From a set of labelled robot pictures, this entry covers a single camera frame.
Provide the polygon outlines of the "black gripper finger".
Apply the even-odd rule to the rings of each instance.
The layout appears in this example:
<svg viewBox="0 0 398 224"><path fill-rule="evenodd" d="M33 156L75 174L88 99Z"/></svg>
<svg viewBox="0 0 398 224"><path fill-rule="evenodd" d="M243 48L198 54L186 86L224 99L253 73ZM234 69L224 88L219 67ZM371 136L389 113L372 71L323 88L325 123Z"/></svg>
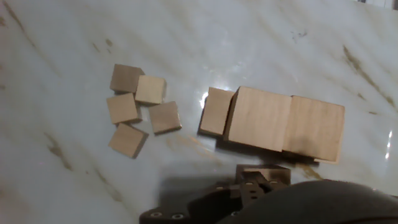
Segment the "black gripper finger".
<svg viewBox="0 0 398 224"><path fill-rule="evenodd" d="M237 216L266 193L287 186L286 170L239 170L235 183L219 183L173 198L168 205L142 213L139 223L218 223Z"/></svg>

